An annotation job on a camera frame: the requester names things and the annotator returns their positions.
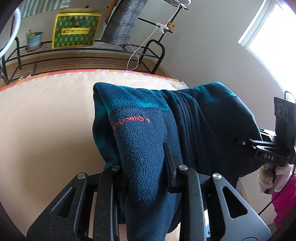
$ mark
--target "wooden floor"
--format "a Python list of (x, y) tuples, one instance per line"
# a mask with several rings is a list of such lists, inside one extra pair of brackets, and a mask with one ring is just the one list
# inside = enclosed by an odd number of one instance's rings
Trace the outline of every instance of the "wooden floor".
[[(39, 62), (37, 65), (28, 64), (35, 61), (46, 60), (49, 58), (65, 58), (69, 57), (69, 59), (56, 59), (46, 62)], [(127, 55), (119, 55), (119, 54), (109, 54), (109, 53), (59, 53), (59, 54), (51, 54), (51, 55), (43, 55), (40, 57), (34, 57), (26, 60), (22, 60), (22, 70), (18, 70), (14, 77), (22, 77), (27, 73), (32, 73), (34, 67), (36, 68), (35, 73), (41, 72), (51, 72), (58, 71), (64, 69), (123, 69), (126, 70), (126, 65), (128, 62), (129, 56)], [(144, 63), (151, 70), (153, 69), (155, 63), (150, 59), (144, 59)], [(128, 70), (131, 70), (136, 67), (137, 61), (130, 61)], [(13, 63), (7, 65), (7, 74), (10, 77), (14, 70), (17, 67), (17, 63)], [(143, 65), (139, 65), (134, 71), (145, 71), (145, 67)], [(156, 75), (170, 77), (165, 74), (165, 72), (159, 67), (155, 73)], [(0, 88), (5, 86), (4, 80), (0, 78)]]

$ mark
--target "white window frame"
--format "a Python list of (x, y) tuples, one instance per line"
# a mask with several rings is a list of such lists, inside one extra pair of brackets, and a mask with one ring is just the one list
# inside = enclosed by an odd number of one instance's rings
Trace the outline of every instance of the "white window frame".
[(259, 59), (256, 54), (249, 48), (258, 32), (261, 30), (266, 19), (272, 12), (275, 2), (273, 0), (264, 0), (259, 11), (255, 15), (254, 19), (248, 26), (247, 30), (244, 32), (242, 37), (239, 39), (238, 43), (245, 47), (249, 52), (251, 52), (257, 59)]

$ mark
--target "triangular cutout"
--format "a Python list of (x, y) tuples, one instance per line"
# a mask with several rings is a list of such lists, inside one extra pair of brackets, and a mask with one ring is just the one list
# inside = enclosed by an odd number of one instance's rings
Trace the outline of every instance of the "triangular cutout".
[(64, 218), (68, 217), (74, 195), (75, 188), (71, 187), (53, 207), (52, 212)]
[(222, 189), (231, 218), (237, 218), (248, 213), (243, 204), (236, 198), (228, 187)]

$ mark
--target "blue fleece jacket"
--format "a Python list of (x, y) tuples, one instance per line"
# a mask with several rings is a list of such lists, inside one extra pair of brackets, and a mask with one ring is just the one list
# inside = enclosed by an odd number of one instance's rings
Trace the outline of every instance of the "blue fleece jacket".
[(234, 132), (261, 140), (253, 114), (215, 82), (177, 91), (94, 85), (94, 141), (107, 163), (120, 163), (129, 193), (120, 195), (129, 241), (163, 241), (180, 222), (180, 194), (166, 188), (163, 143), (197, 172), (222, 174), (233, 186), (263, 163), (225, 139)]

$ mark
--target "blue flower pot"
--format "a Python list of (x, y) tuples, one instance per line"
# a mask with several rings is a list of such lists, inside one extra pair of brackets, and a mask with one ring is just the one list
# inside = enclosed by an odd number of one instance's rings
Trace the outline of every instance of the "blue flower pot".
[(27, 38), (27, 50), (39, 48), (43, 32), (36, 32), (34, 37)]

